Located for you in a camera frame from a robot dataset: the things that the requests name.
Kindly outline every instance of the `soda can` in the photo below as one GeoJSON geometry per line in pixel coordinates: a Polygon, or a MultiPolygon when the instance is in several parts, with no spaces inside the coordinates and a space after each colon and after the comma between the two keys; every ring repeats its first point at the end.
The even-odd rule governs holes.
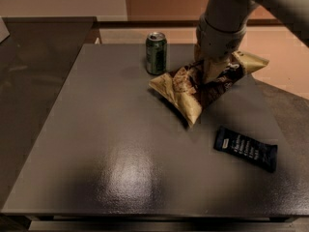
{"type": "Polygon", "coordinates": [[[146,69],[150,74],[166,72],[167,41],[165,35],[153,32],[146,39],[146,69]]]}

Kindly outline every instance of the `brown paper bag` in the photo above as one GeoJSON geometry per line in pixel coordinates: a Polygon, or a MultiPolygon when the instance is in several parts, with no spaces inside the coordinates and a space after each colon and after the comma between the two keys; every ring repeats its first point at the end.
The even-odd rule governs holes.
{"type": "Polygon", "coordinates": [[[150,86],[172,103],[193,127],[202,111],[235,82],[268,64],[268,60],[254,54],[235,51],[225,70],[214,80],[203,83],[204,60],[167,72],[150,81],[150,86]]]}

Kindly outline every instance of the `crumpled wrapper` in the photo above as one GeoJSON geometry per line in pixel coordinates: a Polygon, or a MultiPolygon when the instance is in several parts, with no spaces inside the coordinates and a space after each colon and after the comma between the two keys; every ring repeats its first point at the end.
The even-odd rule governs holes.
{"type": "Polygon", "coordinates": [[[216,101],[235,82],[268,64],[254,54],[235,51],[230,63],[213,81],[203,83],[204,60],[167,72],[150,81],[150,86],[173,104],[192,128],[202,111],[216,101]]]}

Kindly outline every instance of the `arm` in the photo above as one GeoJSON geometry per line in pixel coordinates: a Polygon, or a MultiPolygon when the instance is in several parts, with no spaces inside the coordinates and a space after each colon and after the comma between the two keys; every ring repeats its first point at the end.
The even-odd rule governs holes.
{"type": "Polygon", "coordinates": [[[267,8],[309,46],[309,0],[210,0],[197,27],[200,58],[222,62],[239,48],[249,15],[267,8]]]}

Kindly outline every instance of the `brown panel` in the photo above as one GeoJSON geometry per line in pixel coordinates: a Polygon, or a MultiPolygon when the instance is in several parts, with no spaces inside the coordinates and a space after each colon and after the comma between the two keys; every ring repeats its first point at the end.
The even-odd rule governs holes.
{"type": "MultiPolygon", "coordinates": [[[[209,0],[126,0],[129,21],[198,20],[209,0]]],[[[250,18],[270,19],[273,16],[258,8],[250,18]]]]}

